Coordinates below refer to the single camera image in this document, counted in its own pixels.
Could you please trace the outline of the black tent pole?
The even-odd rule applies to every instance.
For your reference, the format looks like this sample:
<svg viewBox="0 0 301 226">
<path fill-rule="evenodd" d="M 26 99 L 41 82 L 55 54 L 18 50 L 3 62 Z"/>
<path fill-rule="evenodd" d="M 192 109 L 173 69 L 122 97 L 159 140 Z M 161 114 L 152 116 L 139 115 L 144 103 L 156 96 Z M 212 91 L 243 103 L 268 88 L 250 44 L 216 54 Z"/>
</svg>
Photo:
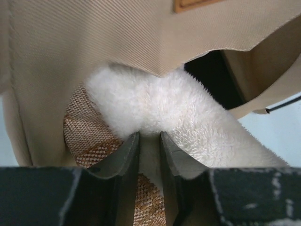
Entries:
<svg viewBox="0 0 301 226">
<path fill-rule="evenodd" d="M 276 110 L 281 109 L 281 108 L 284 108 L 284 107 L 286 107 L 286 106 L 288 106 L 288 105 L 294 104 L 294 103 L 296 103 L 296 102 L 298 102 L 298 101 L 300 101 L 300 100 L 301 100 L 301 96 L 298 96 L 298 97 L 296 97 L 296 98 L 294 98 L 294 99 L 292 99 L 292 100 L 289 100 L 289 101 L 287 101 L 287 102 L 284 102 L 284 103 L 279 104 L 279 105 L 277 105 L 277 106 L 274 106 L 274 107 L 272 107 L 272 108 L 266 108 L 265 110 L 266 110 L 266 112 L 269 114 L 269 113 L 271 113 L 271 112 L 273 112 L 273 111 L 276 111 Z"/>
</svg>

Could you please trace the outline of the beige fabric pet tent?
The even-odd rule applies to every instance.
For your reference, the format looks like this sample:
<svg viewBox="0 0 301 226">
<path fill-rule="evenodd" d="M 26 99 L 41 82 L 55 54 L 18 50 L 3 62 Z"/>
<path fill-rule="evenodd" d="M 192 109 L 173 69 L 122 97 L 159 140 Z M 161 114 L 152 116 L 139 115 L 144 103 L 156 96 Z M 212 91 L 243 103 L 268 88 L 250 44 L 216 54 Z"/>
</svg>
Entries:
<svg viewBox="0 0 301 226">
<path fill-rule="evenodd" d="M 128 140 L 84 87 L 108 65 L 158 78 L 182 68 L 239 122 L 300 92 L 301 3 L 1 1 L 0 92 L 17 167 L 88 169 Z M 164 191 L 139 165 L 132 226 L 167 226 Z"/>
</svg>

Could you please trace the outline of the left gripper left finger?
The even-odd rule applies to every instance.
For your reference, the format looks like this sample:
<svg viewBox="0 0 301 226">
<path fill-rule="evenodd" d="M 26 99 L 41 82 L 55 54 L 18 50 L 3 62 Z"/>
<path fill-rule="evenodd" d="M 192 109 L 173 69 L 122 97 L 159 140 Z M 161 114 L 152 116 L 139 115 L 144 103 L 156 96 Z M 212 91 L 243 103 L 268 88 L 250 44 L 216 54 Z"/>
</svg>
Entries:
<svg viewBox="0 0 301 226">
<path fill-rule="evenodd" d="M 2 167 L 3 226 L 131 226 L 138 133 L 104 160 L 81 167 Z"/>
</svg>

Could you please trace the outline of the white fluffy pillow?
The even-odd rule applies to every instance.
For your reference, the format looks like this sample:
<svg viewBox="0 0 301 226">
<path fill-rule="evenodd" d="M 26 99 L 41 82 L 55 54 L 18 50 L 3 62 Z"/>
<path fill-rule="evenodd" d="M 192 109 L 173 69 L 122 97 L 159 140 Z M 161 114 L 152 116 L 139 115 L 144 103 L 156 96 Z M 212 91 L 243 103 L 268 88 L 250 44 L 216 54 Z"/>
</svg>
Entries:
<svg viewBox="0 0 301 226">
<path fill-rule="evenodd" d="M 132 67 L 108 65 L 89 76 L 84 87 L 116 137 L 127 140 L 140 133 L 139 172 L 160 192 L 161 132 L 209 168 L 287 166 L 182 68 L 158 78 Z"/>
</svg>

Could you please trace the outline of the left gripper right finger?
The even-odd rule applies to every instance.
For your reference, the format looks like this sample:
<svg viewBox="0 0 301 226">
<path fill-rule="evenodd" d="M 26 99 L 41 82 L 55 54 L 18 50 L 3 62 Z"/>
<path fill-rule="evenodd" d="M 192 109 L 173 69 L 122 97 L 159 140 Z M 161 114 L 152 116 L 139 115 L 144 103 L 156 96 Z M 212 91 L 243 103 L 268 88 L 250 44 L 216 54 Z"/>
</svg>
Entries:
<svg viewBox="0 0 301 226">
<path fill-rule="evenodd" d="M 298 226 L 299 168 L 208 168 L 160 135 L 169 226 Z"/>
</svg>

